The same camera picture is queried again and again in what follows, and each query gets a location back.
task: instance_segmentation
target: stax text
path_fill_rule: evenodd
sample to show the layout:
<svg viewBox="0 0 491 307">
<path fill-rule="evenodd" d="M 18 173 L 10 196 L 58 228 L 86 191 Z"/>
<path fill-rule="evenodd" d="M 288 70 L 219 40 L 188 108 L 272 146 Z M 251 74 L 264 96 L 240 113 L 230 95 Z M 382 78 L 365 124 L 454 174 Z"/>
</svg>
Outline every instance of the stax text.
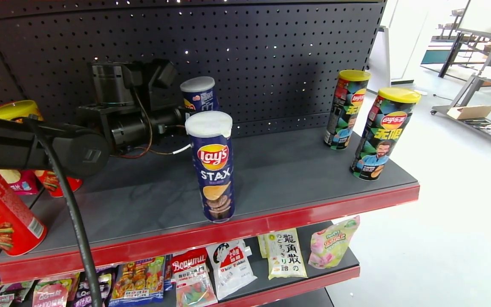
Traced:
<svg viewBox="0 0 491 307">
<path fill-rule="evenodd" d="M 223 180 L 226 177 L 230 176 L 230 167 L 227 167 L 222 171 L 216 171 L 216 172 L 200 171 L 200 175 L 202 176 L 202 179 L 208 179 L 210 181 Z"/>
</svg>

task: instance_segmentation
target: black cable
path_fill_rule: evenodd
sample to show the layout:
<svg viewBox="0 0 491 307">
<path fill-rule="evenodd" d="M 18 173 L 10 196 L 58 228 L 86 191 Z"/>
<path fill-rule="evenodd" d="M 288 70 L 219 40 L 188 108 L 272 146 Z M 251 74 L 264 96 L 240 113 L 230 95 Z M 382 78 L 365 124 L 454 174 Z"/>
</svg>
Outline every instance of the black cable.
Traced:
<svg viewBox="0 0 491 307">
<path fill-rule="evenodd" d="M 443 96 L 439 96 L 437 94 L 433 94 L 433 97 L 439 97 L 441 99 L 446 99 L 446 100 L 450 100 L 450 101 L 453 101 L 454 100 L 454 99 L 446 98 L 446 97 L 443 97 Z"/>
<path fill-rule="evenodd" d="M 81 213 L 77 206 L 77 200 L 73 194 L 69 182 L 67 181 L 66 175 L 63 171 L 62 165 L 54 148 L 47 140 L 43 131 L 37 125 L 37 121 L 24 118 L 24 122 L 31 128 L 37 140 L 43 148 L 47 156 L 49 156 L 49 161 L 52 165 L 58 181 L 60 181 L 60 187 L 62 187 L 62 192 L 64 198 L 68 204 L 69 215 L 72 219 L 73 229 L 75 231 L 75 236 L 77 237 L 78 250 L 81 254 L 82 265 L 84 266 L 84 272 L 86 278 L 88 279 L 88 286 L 90 288 L 90 297 L 92 299 L 93 307 L 103 307 L 101 303 L 101 291 L 100 284 L 98 282 L 98 275 L 96 274 L 96 267 L 94 266 L 94 260 L 92 258 L 92 252 L 90 252 L 90 245 L 88 244 L 88 238 L 86 237 L 86 231 L 84 230 L 84 224 L 82 223 Z"/>
</svg>

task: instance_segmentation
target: red chip can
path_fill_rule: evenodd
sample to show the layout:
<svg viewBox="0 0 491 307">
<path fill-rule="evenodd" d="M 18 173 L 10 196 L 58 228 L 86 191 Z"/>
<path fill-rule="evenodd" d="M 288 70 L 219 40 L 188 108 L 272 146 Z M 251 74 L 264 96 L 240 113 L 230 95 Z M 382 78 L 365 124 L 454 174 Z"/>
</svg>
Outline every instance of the red chip can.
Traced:
<svg viewBox="0 0 491 307">
<path fill-rule="evenodd" d="M 35 176 L 37 179 L 41 181 L 43 187 L 49 191 L 49 194 L 52 197 L 63 197 L 64 192 L 62 191 L 62 187 L 60 187 L 60 181 L 58 181 L 58 177 L 53 171 L 35 171 Z M 82 185 L 81 179 L 75 179 L 68 177 L 69 186 L 72 188 L 72 191 L 75 192 Z"/>
<path fill-rule="evenodd" d="M 0 248 L 9 256 L 23 255 L 39 245 L 46 232 L 0 175 Z"/>
</svg>

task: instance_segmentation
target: potato chip image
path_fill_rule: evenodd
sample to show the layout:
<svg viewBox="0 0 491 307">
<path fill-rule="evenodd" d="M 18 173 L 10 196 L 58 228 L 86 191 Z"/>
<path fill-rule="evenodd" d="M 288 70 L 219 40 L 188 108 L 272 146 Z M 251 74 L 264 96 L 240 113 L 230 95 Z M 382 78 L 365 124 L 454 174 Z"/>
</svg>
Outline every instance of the potato chip image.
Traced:
<svg viewBox="0 0 491 307">
<path fill-rule="evenodd" d="M 206 199 L 217 200 L 226 191 L 226 188 L 230 185 L 230 182 L 222 186 L 205 186 L 202 191 Z"/>
</svg>

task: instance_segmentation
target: yellow chip can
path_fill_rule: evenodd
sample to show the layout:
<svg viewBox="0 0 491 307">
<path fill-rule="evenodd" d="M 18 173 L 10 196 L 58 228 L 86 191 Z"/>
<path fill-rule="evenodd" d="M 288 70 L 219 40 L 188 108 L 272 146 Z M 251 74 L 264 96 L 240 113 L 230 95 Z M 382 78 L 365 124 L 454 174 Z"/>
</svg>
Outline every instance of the yellow chip can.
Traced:
<svg viewBox="0 0 491 307">
<path fill-rule="evenodd" d="M 357 113 L 367 93 L 370 73 L 362 70 L 343 70 L 338 74 L 333 105 L 324 140 L 331 149 L 346 149 Z"/>
<path fill-rule="evenodd" d="M 417 92 L 401 87 L 378 90 L 351 165 L 355 177 L 368 181 L 380 177 L 420 97 Z"/>
</svg>

